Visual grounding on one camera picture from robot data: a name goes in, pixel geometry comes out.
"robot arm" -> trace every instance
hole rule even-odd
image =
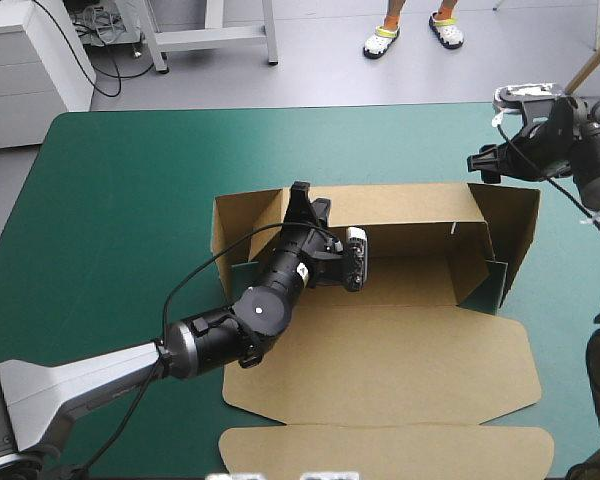
[[[589,105],[555,84],[520,85],[498,89],[494,106],[500,117],[521,114],[523,127],[510,142],[486,145],[470,156],[469,171],[480,171],[485,183],[499,183],[502,175],[528,181],[572,175],[582,205],[593,212],[600,230],[600,100]],[[595,322],[600,324],[600,315]],[[589,340],[586,363],[600,426],[600,329]],[[600,452],[567,476],[600,470],[592,467],[599,463]]]
[[[57,367],[0,363],[0,479],[35,479],[45,455],[61,454],[77,418],[149,377],[193,378],[236,360],[244,368],[257,365],[289,325],[305,288],[360,290],[367,275],[364,230],[349,228],[343,245],[327,230],[330,201],[310,202],[308,192],[306,183],[291,188],[275,251],[233,305],[171,324],[164,342]]]

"green mat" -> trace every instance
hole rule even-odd
[[[487,104],[63,115],[0,239],[0,361],[53,364],[159,335],[167,292],[209,255],[216,195],[294,180],[478,182],[465,159],[499,141],[491,117]],[[600,446],[584,365],[600,308],[600,239],[548,188],[500,312],[529,331],[543,399],[493,423],[547,429],[557,476]],[[179,295],[173,318],[222,301],[211,268]],[[93,473],[222,470],[222,431],[267,421],[225,405],[221,384],[217,371],[151,388]],[[79,421],[63,462],[84,461],[127,404]]]

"gray floor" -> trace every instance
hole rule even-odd
[[[378,61],[361,47],[381,22],[386,0],[277,0],[280,64],[266,64],[263,47],[171,54],[171,73],[151,72],[124,83],[116,99],[96,94],[94,110],[292,107],[489,101],[500,85],[536,81],[565,84],[592,53],[594,0],[461,0],[458,17],[466,45],[446,51],[427,28],[437,0],[408,4],[402,35]],[[164,30],[199,26],[200,1],[154,1]],[[261,18],[259,0],[227,0],[226,20]],[[139,71],[119,48],[124,73]],[[102,53],[94,63],[111,70]],[[102,88],[115,81],[102,79]],[[600,95],[600,70],[582,93]],[[0,151],[0,232],[17,198],[36,148]]]

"person's feet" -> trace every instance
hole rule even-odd
[[[464,34],[456,25],[456,19],[437,20],[434,12],[429,17],[429,27],[444,48],[454,50],[464,44]]]
[[[400,35],[400,28],[395,31],[384,27],[376,27],[376,31],[371,35],[362,47],[362,53],[365,57],[376,59],[387,53],[389,47],[396,41]]]

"cardboard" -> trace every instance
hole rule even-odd
[[[291,426],[231,429],[220,439],[231,472],[268,480],[358,471],[363,480],[544,479],[553,440],[538,428]]]
[[[540,399],[525,329],[458,307],[296,307],[224,399],[286,424],[480,424]]]
[[[261,365],[226,368],[229,404],[288,424],[227,432],[221,448],[229,469],[297,478],[334,469],[325,463],[332,458],[344,470],[360,461],[363,478],[544,478],[552,458],[548,434],[477,427],[540,399],[524,327],[457,307],[496,263],[505,280],[495,300],[504,298],[533,240],[539,192],[366,185],[312,187],[310,196],[331,199],[335,233],[350,225],[367,231],[368,281],[355,294],[305,291]],[[288,199],[287,189],[216,199],[214,253],[253,228],[281,222]],[[278,230],[218,262],[228,296],[231,266],[266,260]],[[346,448],[331,451],[342,438]],[[309,448],[319,442],[323,448]],[[405,460],[411,451],[422,460]]]

